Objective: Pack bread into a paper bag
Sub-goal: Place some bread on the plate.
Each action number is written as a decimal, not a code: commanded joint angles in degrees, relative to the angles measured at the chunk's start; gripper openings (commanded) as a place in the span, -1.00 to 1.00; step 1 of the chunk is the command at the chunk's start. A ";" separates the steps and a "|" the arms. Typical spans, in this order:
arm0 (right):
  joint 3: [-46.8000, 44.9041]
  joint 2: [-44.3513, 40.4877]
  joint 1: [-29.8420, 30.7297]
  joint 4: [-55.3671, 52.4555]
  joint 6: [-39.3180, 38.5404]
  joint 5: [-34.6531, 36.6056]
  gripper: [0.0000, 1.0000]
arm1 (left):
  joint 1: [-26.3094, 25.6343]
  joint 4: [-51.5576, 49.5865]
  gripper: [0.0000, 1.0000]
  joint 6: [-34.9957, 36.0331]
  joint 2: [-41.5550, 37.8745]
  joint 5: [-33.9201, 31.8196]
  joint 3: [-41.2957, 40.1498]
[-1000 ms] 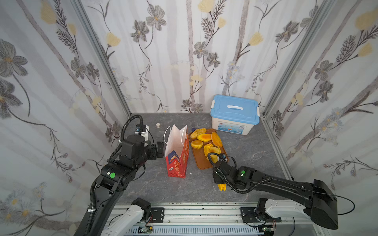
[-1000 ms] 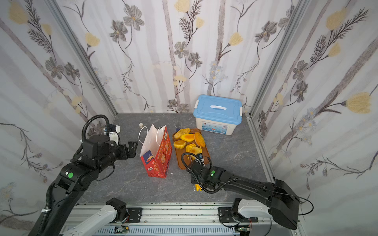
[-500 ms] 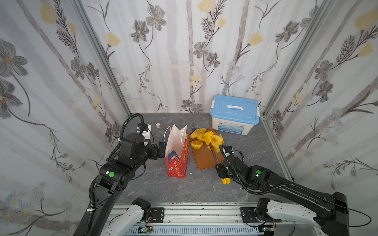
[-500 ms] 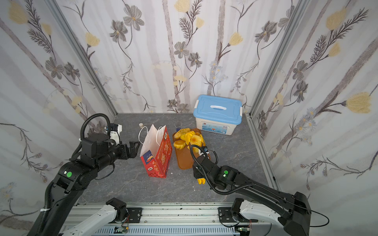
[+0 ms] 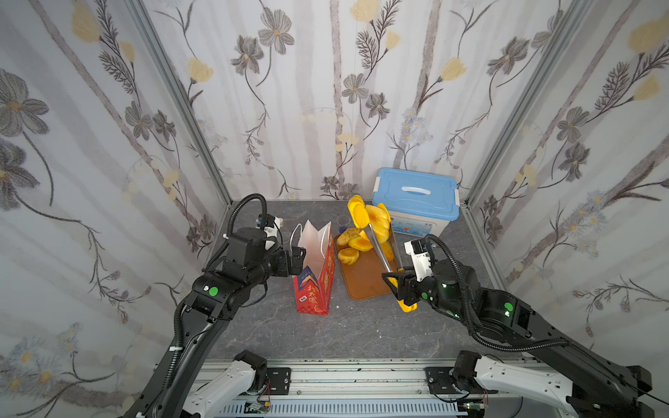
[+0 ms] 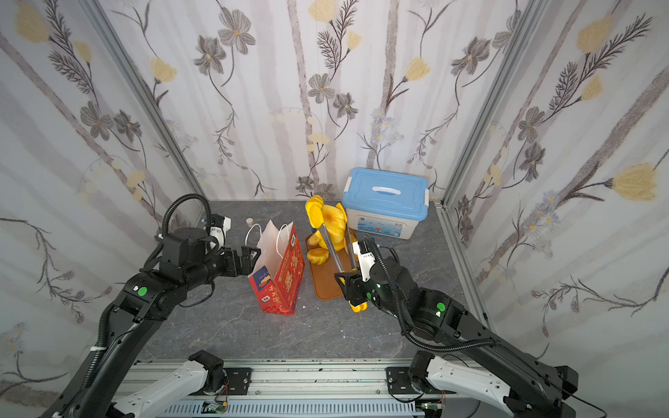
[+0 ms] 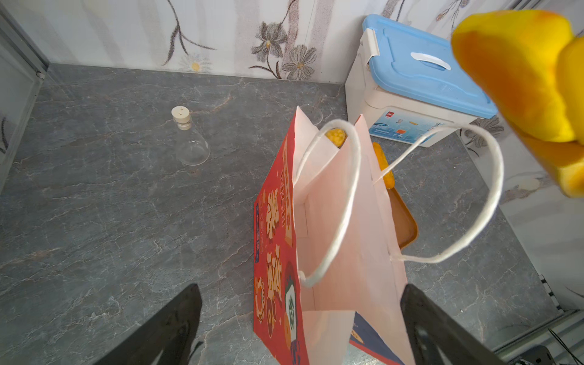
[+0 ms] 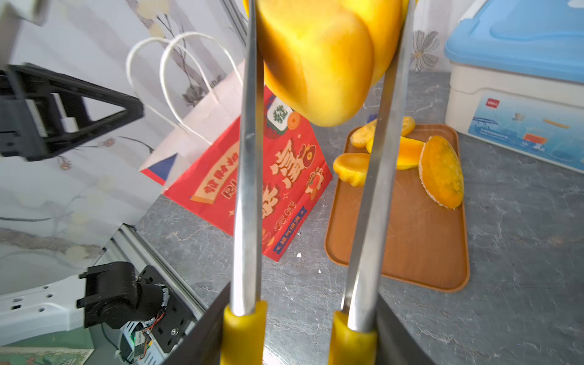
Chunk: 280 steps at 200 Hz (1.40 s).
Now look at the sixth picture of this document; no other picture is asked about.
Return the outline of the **yellow steel kitchen tongs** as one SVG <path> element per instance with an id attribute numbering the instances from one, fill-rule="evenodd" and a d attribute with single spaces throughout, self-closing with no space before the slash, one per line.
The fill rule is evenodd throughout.
<path id="1" fill-rule="evenodd" d="M 344 281 L 336 274 L 356 268 L 347 214 L 341 203 L 327 205 L 318 195 L 306 202 L 305 210 L 315 230 L 306 239 L 315 294 L 321 301 L 339 299 L 344 296 Z"/>

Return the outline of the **red paper gift bag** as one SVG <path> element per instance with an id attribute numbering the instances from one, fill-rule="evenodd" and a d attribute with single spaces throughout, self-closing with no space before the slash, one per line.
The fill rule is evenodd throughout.
<path id="1" fill-rule="evenodd" d="M 265 314 L 294 315 L 305 270 L 294 222 L 278 227 L 268 221 L 257 247 L 261 255 L 248 279 L 261 310 Z"/>

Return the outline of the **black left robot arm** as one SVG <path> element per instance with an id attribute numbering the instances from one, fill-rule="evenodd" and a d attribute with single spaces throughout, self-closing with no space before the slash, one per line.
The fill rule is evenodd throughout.
<path id="1" fill-rule="evenodd" d="M 261 249 L 226 247 L 226 235 L 212 232 L 222 222 L 198 193 L 172 202 L 162 219 L 160 243 L 103 310 L 96 343 L 45 417 L 156 417 L 187 395 L 225 390 L 229 379 L 223 361 L 200 351 L 137 395 L 115 398 L 139 352 L 174 308 L 186 305 L 191 291 L 213 287 L 219 277 L 254 271 Z"/>

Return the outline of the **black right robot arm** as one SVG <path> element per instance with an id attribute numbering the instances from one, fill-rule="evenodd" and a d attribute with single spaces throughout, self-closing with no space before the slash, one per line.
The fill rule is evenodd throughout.
<path id="1" fill-rule="evenodd" d="M 511 417 L 575 416 L 567 403 L 578 389 L 574 369 L 522 352 L 447 294 L 418 286 L 373 239 L 359 243 L 359 260 L 370 266 L 337 272 L 334 280 L 353 308 L 374 306 L 397 320 L 418 348 L 409 367 L 416 389 L 465 395 Z"/>

